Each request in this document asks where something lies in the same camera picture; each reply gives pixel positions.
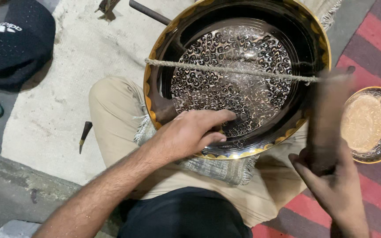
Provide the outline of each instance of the beige pants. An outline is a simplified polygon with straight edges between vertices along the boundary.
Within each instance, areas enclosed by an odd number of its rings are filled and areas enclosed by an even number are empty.
[[[143,90],[125,78],[104,78],[92,87],[89,107],[107,167],[138,147],[133,138],[142,120],[133,117],[146,114],[141,107],[143,101]],[[206,188],[226,197],[245,223],[255,226],[275,218],[280,208],[306,188],[288,160],[289,153],[299,153],[305,147],[303,134],[300,130],[296,133],[300,139],[288,139],[262,153],[252,171],[254,177],[246,186],[231,186],[170,164],[146,178],[130,198],[149,199],[187,186]]]

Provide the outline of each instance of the human hand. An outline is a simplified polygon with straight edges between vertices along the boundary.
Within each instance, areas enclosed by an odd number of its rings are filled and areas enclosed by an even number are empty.
[[[226,109],[184,111],[162,126],[142,147],[160,162],[168,164],[201,152],[211,143],[226,141],[225,135],[208,131],[235,119],[236,114]]]
[[[299,156],[289,154],[289,159],[318,203],[336,222],[345,237],[369,237],[357,167],[346,141],[341,141],[339,159],[332,175],[314,175],[306,164],[308,153],[305,148]]]

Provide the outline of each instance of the striped rug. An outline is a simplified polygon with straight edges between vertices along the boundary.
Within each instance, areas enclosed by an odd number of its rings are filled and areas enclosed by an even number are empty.
[[[381,0],[377,0],[343,51],[337,67],[356,67],[356,88],[381,86]],[[381,238],[381,162],[357,163],[362,197],[373,238]],[[330,216],[307,189],[271,221],[252,228],[255,238],[330,236]]]

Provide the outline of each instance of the gray floor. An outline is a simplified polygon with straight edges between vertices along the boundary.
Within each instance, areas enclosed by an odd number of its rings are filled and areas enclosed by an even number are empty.
[[[39,0],[53,11],[59,0]],[[361,24],[374,0],[344,0],[337,12],[334,26],[328,31],[333,65],[357,27]],[[0,7],[0,22],[3,21],[8,6]],[[18,93],[0,90],[0,104],[4,114],[0,117],[0,153],[3,132],[11,114]],[[44,173],[34,171],[24,165],[0,156],[0,227],[12,219],[43,222],[79,186]],[[113,217],[104,230],[115,235],[118,227]]]

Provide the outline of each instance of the black cap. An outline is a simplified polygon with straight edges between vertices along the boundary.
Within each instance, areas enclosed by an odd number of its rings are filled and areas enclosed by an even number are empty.
[[[52,57],[56,25],[36,0],[11,0],[0,23],[0,88],[20,87]]]

